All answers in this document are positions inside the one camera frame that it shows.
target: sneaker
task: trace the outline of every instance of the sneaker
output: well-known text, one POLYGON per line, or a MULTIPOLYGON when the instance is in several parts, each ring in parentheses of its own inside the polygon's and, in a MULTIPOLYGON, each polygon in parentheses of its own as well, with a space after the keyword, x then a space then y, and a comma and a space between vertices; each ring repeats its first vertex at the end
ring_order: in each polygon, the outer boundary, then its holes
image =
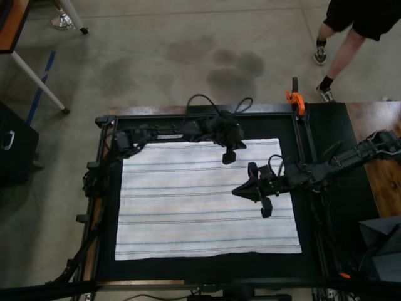
POLYGON ((324 102, 336 102, 333 98, 333 94, 331 94, 330 88, 327 88, 326 90, 320 90, 320 85, 318 85, 316 87, 316 92, 324 102))
POLYGON ((326 62, 326 53, 325 53, 325 47, 320 46, 318 49, 316 49, 315 54, 313 55, 313 58, 315 59, 316 64, 318 65, 323 65, 326 62))

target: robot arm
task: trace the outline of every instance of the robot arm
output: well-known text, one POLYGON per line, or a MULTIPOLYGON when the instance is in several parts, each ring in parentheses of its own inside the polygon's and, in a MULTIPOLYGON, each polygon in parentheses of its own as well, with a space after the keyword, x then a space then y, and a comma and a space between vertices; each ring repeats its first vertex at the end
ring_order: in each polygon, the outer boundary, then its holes
POLYGON ((235 188, 232 194, 254 202, 262 203, 262 216, 268 218, 273 207, 268 196, 287 193, 300 187, 320 191, 331 184, 340 174, 356 168, 373 159, 401 159, 401 139, 392 131, 375 132, 355 147, 336 155, 340 144, 330 147, 323 158, 312 164, 284 163, 283 176, 275 175, 270 164, 258 168, 248 164, 249 180, 235 188))
POLYGON ((213 117, 198 118, 182 123, 180 127, 150 127, 142 125, 138 128, 129 128, 110 133, 115 142, 115 151, 110 152, 101 162, 89 162, 88 172, 83 177, 83 190, 86 196, 99 196, 105 194, 108 186, 108 170, 114 163, 128 159, 138 154, 148 144, 157 141, 176 139, 177 136, 188 142, 212 141, 227 151, 222 157, 224 164, 236 160, 236 149, 245 149, 242 142, 244 132, 234 119, 234 114, 219 111, 213 117))

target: black sock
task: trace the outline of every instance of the black sock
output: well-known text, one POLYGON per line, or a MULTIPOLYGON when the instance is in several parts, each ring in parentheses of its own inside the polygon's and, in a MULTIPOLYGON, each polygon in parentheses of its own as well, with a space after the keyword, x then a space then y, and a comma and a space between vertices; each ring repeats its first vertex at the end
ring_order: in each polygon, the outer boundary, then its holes
POLYGON ((320 83, 319 89, 324 91, 324 90, 330 88, 330 85, 332 82, 333 82, 333 80, 330 77, 325 77, 323 79, 323 81, 320 83))
POLYGON ((319 38, 316 39, 316 47, 325 47, 327 43, 327 40, 319 40, 319 38))

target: black box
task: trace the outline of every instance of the black box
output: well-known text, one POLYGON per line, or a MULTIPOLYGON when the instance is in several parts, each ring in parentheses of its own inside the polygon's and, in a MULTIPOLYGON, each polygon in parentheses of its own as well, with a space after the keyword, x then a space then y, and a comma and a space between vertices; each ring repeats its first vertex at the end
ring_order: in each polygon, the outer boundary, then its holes
POLYGON ((0 102, 0 187, 28 179, 39 134, 0 102))

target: box handle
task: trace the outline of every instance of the box handle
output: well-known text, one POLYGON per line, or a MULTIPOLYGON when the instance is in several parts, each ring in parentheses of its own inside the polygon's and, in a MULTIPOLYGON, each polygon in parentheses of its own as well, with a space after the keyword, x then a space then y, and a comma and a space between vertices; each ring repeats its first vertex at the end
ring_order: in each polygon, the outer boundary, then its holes
POLYGON ((7 132, 6 135, 4 135, 3 141, 1 142, 0 149, 8 151, 11 148, 11 146, 13 146, 14 138, 15 138, 15 132, 13 130, 7 132), (7 135, 11 135, 10 142, 8 145, 3 145, 7 135))

